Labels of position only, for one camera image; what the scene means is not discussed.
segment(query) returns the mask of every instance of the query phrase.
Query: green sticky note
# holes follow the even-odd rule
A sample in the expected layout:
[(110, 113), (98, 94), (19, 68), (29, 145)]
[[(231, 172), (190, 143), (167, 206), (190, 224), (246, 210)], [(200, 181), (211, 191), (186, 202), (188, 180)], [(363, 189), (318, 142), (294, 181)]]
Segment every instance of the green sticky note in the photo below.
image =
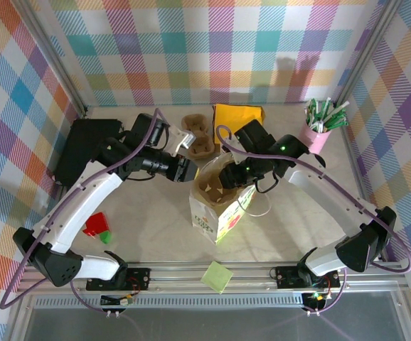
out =
[(223, 265), (213, 261), (205, 272), (203, 278), (201, 278), (201, 282), (210, 286), (217, 293), (222, 293), (231, 277), (233, 277), (233, 272), (231, 270), (228, 270)]
[(109, 244), (109, 242), (111, 241), (111, 232), (109, 231), (101, 232), (99, 236), (100, 240), (105, 244)]

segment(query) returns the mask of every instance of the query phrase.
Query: plaid wall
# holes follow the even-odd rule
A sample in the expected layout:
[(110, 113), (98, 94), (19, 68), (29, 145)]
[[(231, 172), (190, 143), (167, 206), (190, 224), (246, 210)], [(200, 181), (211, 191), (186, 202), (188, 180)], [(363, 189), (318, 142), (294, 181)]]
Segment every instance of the plaid wall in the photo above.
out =
[(373, 9), (382, 6), (376, 0), (31, 3), (85, 102), (100, 106), (332, 96), (377, 17), (365, 27)]
[(384, 5), (387, 2), (388, 0), (378, 0), (378, 3), (373, 10), (373, 13), (371, 14), (371, 17), (368, 20), (365, 26), (365, 29), (363, 30), (362, 35), (354, 48), (354, 51), (352, 52), (350, 58), (348, 59), (348, 63), (346, 64), (345, 70), (341, 74), (340, 80), (338, 81), (338, 85), (335, 88), (335, 91), (333, 92), (333, 96), (332, 96), (333, 100), (338, 99), (338, 96), (340, 95), (341, 90), (343, 90), (343, 87), (345, 86), (346, 81), (348, 80), (352, 69), (357, 63), (357, 59), (359, 55), (361, 54), (362, 49), (365, 47), (366, 43), (368, 42), (368, 39), (370, 38), (370, 35), (371, 35), (371, 31), (375, 27), (375, 24), (378, 22), (381, 12), (384, 9)]
[[(11, 237), (55, 202), (51, 171), (76, 116), (16, 10), (0, 0), (0, 299), (21, 260)], [(8, 314), (0, 310), (0, 340)]]
[[(348, 133), (371, 200), (398, 213), (411, 250), (411, 1), (405, 0), (353, 91)], [(405, 255), (397, 244), (394, 259)], [(411, 274), (408, 275), (411, 288)]]

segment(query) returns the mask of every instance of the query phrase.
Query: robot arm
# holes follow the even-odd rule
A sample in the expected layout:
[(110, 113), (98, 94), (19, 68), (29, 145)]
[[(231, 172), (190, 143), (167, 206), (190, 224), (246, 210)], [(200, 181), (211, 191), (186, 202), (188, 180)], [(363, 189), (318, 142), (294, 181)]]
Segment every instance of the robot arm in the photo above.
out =
[[(107, 257), (80, 256), (70, 248), (90, 215), (131, 173), (146, 171), (152, 175), (161, 174), (176, 182), (195, 178), (197, 166), (183, 156), (177, 155), (181, 146), (188, 148), (191, 145), (194, 136), (175, 126), (167, 126), (162, 120), (157, 120), (151, 138), (136, 157), (112, 172), (96, 177), (86, 186), (82, 185), (82, 182), (91, 175), (128, 156), (141, 143), (150, 121), (149, 115), (140, 114), (131, 131), (124, 131), (119, 139), (107, 139), (97, 151), (94, 160), (86, 165), (76, 184), (51, 212), (33, 227), (33, 231), (21, 227), (15, 232), (13, 240), (19, 250), (25, 254), (41, 231), (47, 230), (29, 260), (31, 265), (55, 286), (64, 286), (74, 278), (99, 278), (112, 282), (117, 287), (124, 282), (127, 265), (117, 255), (106, 251)], [(172, 139), (168, 141), (165, 149), (152, 148), (158, 144), (163, 129)], [(71, 192), (78, 188), (80, 191), (61, 210), (54, 225), (47, 229), (46, 224), (50, 214), (58, 207), (64, 206)]]
[[(318, 155), (310, 154), (297, 138), (286, 135), (275, 141), (256, 120), (236, 131), (235, 137), (226, 139), (226, 142), (241, 151), (290, 156), (306, 161), (326, 173), (324, 160)], [(324, 177), (318, 176), (312, 170), (296, 166), (296, 163), (287, 160), (251, 158), (234, 151), (233, 158), (235, 162), (227, 165), (220, 173), (224, 188), (244, 187), (253, 183), (257, 185), (265, 174), (272, 173), (276, 180), (275, 185), (278, 177), (300, 187), (337, 221), (346, 234), (343, 239), (325, 247), (315, 248), (302, 258), (298, 264), (299, 276), (307, 286), (311, 286), (315, 278), (346, 266), (354, 271), (364, 272), (368, 264), (387, 245), (388, 232), (359, 211)], [(377, 210), (374, 205), (361, 198), (358, 198), (358, 201), (393, 228), (396, 219), (393, 210), (389, 207)]]

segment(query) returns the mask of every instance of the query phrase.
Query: yellow cloth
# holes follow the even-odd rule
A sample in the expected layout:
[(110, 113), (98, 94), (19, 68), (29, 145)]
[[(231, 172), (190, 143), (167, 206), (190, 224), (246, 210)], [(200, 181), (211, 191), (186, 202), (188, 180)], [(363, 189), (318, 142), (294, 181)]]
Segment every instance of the yellow cloth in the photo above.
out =
[(253, 119), (257, 119), (259, 123), (264, 122), (264, 110), (261, 107), (248, 107), (246, 105), (226, 105), (217, 104), (215, 106), (215, 118), (213, 120), (213, 135), (214, 142), (220, 144), (216, 129), (217, 126), (223, 124), (231, 129), (234, 134)]

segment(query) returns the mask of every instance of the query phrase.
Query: metal bar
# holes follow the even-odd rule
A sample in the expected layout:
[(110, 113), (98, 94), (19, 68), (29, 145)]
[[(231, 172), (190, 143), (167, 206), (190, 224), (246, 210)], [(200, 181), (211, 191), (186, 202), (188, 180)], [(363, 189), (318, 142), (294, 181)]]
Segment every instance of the metal bar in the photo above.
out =
[(24, 339), (33, 312), (33, 302), (35, 299), (34, 296), (27, 295), (11, 308), (4, 340), (19, 341)]
[(411, 340), (411, 291), (394, 291), (392, 297), (406, 340)]
[(383, 38), (384, 32), (392, 21), (394, 15), (397, 13), (397, 10), (399, 9), (402, 1), (403, 0), (390, 0), (386, 2), (380, 18), (371, 31), (367, 44), (359, 54), (356, 65), (352, 69), (345, 85), (343, 86), (343, 89), (341, 90), (340, 95), (338, 96), (338, 99), (336, 100), (337, 106), (342, 105), (346, 101), (346, 99), (351, 96), (351, 93), (354, 90), (358, 79), (361, 77), (368, 62), (373, 57), (376, 48)]
[(82, 116), (85, 116), (85, 103), (63, 67), (60, 57), (56, 53), (48, 35), (40, 24), (38, 17), (33, 12), (31, 5), (25, 0), (12, 0), (12, 2), (23, 19), (23, 22), (27, 25), (28, 30), (35, 38), (38, 48), (43, 53), (44, 58), (48, 61), (49, 66), (53, 69), (74, 108), (78, 113), (81, 113)]
[[(293, 266), (292, 262), (223, 262), (234, 275), (226, 286), (225, 293), (274, 293), (313, 292), (313, 288), (277, 289), (275, 280), (269, 276), (270, 269), (274, 266)], [(145, 293), (213, 293), (212, 289), (201, 282), (209, 263), (138, 263), (129, 264), (130, 267), (148, 267), (151, 269), (151, 282), (149, 290)], [(392, 269), (399, 269), (397, 262), (385, 263)], [(43, 275), (33, 267), (28, 267), (23, 275), (19, 291), (24, 291), (35, 282), (41, 280)], [(407, 282), (403, 275), (388, 273), (374, 266), (370, 266), (363, 274), (354, 271), (348, 272), (346, 292), (361, 291), (393, 291), (399, 288), (407, 288)], [(85, 292), (86, 280), (76, 280), (75, 287)], [(68, 293), (70, 286), (62, 288), (54, 287), (50, 282), (41, 284), (34, 293)], [(93, 293), (125, 294), (124, 291), (100, 291)]]
[(340, 127), (340, 132), (343, 137), (343, 140), (345, 141), (344, 145), (346, 148), (346, 154), (348, 155), (348, 160), (349, 160), (349, 163), (351, 164), (351, 170), (353, 171), (354, 179), (356, 179), (357, 191), (363, 199), (369, 201), (370, 196), (368, 195), (367, 190), (363, 184), (362, 174), (359, 171), (359, 166), (357, 164), (357, 158), (354, 155), (353, 149), (351, 148), (351, 140), (349, 139), (349, 136), (346, 133), (346, 127), (345, 126)]
[[(100, 305), (100, 294), (83, 294), (82, 298), (92, 306), (106, 308), (123, 308), (122, 305)], [(131, 308), (301, 308), (300, 293), (271, 294), (149, 294), (137, 296)], [(64, 295), (36, 296), (35, 309), (86, 308), (71, 293)]]

